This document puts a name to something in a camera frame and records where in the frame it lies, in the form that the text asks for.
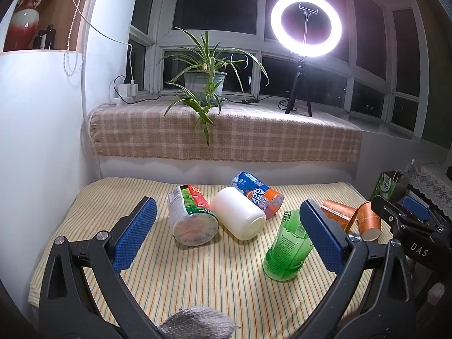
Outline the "gloved left hand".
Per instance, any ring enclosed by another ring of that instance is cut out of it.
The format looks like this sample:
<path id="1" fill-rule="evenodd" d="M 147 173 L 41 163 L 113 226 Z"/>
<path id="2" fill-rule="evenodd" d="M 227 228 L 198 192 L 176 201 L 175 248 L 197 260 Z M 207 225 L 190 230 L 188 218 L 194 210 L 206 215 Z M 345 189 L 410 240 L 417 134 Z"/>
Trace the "gloved left hand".
<path id="1" fill-rule="evenodd" d="M 158 326 L 165 338 L 231 338 L 235 329 L 230 317 L 204 306 L 184 308 Z"/>

